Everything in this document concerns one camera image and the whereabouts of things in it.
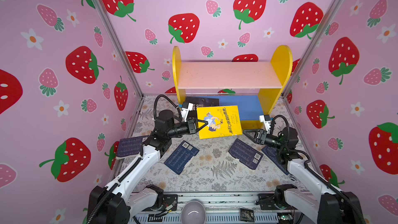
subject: table surface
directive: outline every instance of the table surface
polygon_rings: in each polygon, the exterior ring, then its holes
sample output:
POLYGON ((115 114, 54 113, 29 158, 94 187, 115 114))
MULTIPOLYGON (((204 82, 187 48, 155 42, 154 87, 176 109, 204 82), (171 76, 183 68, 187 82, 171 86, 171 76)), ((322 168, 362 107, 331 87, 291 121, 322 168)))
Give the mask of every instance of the table surface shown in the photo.
MULTIPOLYGON (((154 128, 153 104, 156 96, 145 96, 133 137, 149 135, 154 128)), ((177 103, 176 96, 170 99, 177 103)), ((170 109, 177 115, 176 109, 161 98, 158 101, 157 112, 170 109)), ((271 117, 278 114, 284 115, 289 125, 292 121, 285 105, 280 99, 271 113, 271 117)), ((274 134, 285 127, 281 119, 277 120, 274 134)), ((154 184, 165 192, 232 192, 232 191, 274 191, 280 184, 294 184, 301 191, 307 191, 300 181, 292 181, 289 175, 285 175, 267 156, 263 156, 256 170, 249 169, 241 162, 233 158, 228 150, 233 142, 239 138, 249 146, 261 152, 264 147, 250 141, 244 135, 224 138, 199 139, 197 134, 184 135, 182 138, 173 138, 172 145, 165 155, 153 165, 138 183, 134 192, 141 191, 146 185, 154 184), (187 141, 199 149, 199 153, 186 165, 180 175, 175 174, 164 162, 171 153, 183 141, 187 141)), ((304 150, 301 141, 298 142, 298 150, 304 150)), ((126 158, 122 164, 122 170, 134 159, 126 158)))

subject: dark blue book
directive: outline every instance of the dark blue book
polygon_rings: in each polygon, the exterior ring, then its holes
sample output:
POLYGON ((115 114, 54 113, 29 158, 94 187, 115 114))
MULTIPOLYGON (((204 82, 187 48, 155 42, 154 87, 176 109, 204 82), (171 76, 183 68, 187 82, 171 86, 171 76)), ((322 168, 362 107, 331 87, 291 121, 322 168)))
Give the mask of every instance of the dark blue book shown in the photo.
POLYGON ((166 159, 164 164, 177 175, 181 174, 185 165, 192 157, 198 154, 199 150, 186 141, 180 143, 176 150, 166 159))
POLYGON ((263 155, 239 139, 236 139, 228 150, 232 157, 250 169, 256 169, 263 155))

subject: pink wall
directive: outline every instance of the pink wall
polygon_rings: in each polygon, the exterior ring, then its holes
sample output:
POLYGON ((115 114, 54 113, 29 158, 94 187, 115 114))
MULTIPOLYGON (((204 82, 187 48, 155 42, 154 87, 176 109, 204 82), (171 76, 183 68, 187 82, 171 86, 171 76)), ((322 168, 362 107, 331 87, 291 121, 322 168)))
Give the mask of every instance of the pink wall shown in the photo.
POLYGON ((97 184, 104 186, 111 172, 104 152, 109 153, 113 143, 124 137, 121 119, 127 121, 127 127, 130 124, 138 98, 120 60, 113 60, 114 47, 97 11, 86 0, 83 5, 81 0, 0 0, 1 223, 82 223, 90 191, 97 184), (39 7, 49 25, 39 14, 38 4, 52 9, 39 7), (57 18, 62 32, 54 27, 57 18), (101 31, 102 37, 96 35, 100 45, 94 37, 96 26, 101 31), (68 63, 67 56, 81 46, 87 48, 72 54, 69 59, 73 61, 68 63), (93 62, 92 57, 87 57, 87 63, 84 59, 90 50, 104 68, 99 68, 97 80, 90 78, 95 69, 86 65, 93 62), (75 76, 93 83, 72 76, 67 70, 72 62, 80 68, 70 72, 79 70, 75 76), (44 81, 39 79, 43 71, 49 77, 44 81), (120 76, 128 90, 122 111, 114 97, 120 76), (103 83, 109 85, 109 100, 103 83), (44 86, 50 87, 48 97, 47 90, 42 93, 44 86), (84 112, 84 99, 92 99, 96 108, 89 101, 84 112), (105 134, 105 144, 98 152, 100 133, 105 134), (54 158, 57 160, 39 167, 54 158))
POLYGON ((374 224, 398 222, 397 15, 397 0, 345 0, 332 20, 338 29, 322 37, 290 103, 317 164, 335 173, 324 176, 344 181, 339 187, 359 197, 374 224), (325 106, 335 116, 326 124, 325 106))
MULTIPOLYGON (((115 2, 103 0, 123 48, 128 52, 139 53, 137 55, 140 57, 144 56, 143 58, 148 59, 149 68, 154 69, 142 72, 140 67, 133 65, 133 67, 138 68, 135 72, 141 72, 135 73, 135 76, 144 93, 164 93, 174 86, 173 79, 167 81, 162 79, 162 73, 169 71, 172 74, 172 66, 167 63, 167 60, 171 61, 172 48, 176 45, 181 50, 183 60, 232 61, 234 57, 239 55, 255 54, 258 60, 269 61, 276 47, 286 44, 291 48, 294 60, 297 60, 305 50, 309 38, 307 36, 298 38, 291 35, 291 29, 296 28, 296 26, 291 28, 296 11, 306 2, 313 2, 325 13, 331 2, 331 0, 287 0, 284 3, 280 3, 279 0, 121 0, 124 5, 133 2, 134 11, 132 11, 132 7, 131 9, 124 9, 125 7, 122 6, 123 9, 119 9, 120 11, 115 13, 119 8, 117 6, 118 1, 120 0, 115 0, 115 2), (234 15, 234 5, 238 14, 243 8, 249 9, 251 11, 249 17, 252 17, 254 22, 247 24, 242 22, 239 30, 240 20, 234 15), (215 12, 218 7, 221 11, 219 16, 217 15, 219 12, 215 12), (190 14, 176 17, 181 19, 179 20, 182 21, 181 24, 174 23, 173 16, 186 13, 190 14), (186 25, 182 20, 185 17, 187 20, 189 18, 189 20, 193 19, 196 22, 199 20, 199 24, 193 22, 193 24, 186 25), (171 19, 173 26, 172 30, 173 28, 184 29, 181 37, 185 38, 186 43, 178 42, 176 38, 170 43, 173 36, 168 29, 169 19, 171 19), (250 33, 250 40, 245 46, 239 47, 239 38, 245 33, 250 33)), ((303 9, 307 10, 306 8, 310 8, 308 4, 303 9)), ((320 22, 319 16, 321 14, 319 12, 318 16, 315 15, 318 12, 315 10, 315 6, 312 7, 312 12, 308 12, 309 20, 301 15, 303 9, 300 8, 300 15, 298 16, 300 22, 294 22, 298 26, 296 31, 292 31, 293 35, 300 32, 301 22, 306 24, 308 21, 311 26, 320 22)), ((216 93, 217 91, 214 89, 187 90, 187 92, 208 93, 216 93)), ((237 89, 235 91, 258 92, 258 90, 250 89, 237 89)))

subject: book cover illustration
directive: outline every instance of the book cover illustration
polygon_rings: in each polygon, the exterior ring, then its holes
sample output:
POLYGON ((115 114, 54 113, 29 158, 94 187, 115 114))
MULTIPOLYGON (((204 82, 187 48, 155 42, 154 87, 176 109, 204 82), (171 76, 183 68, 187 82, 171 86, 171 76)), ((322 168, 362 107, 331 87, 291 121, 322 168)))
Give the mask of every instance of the book cover illustration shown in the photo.
POLYGON ((199 138, 219 138, 242 134, 238 106, 199 107, 198 119, 207 121, 207 126, 199 131, 199 138))

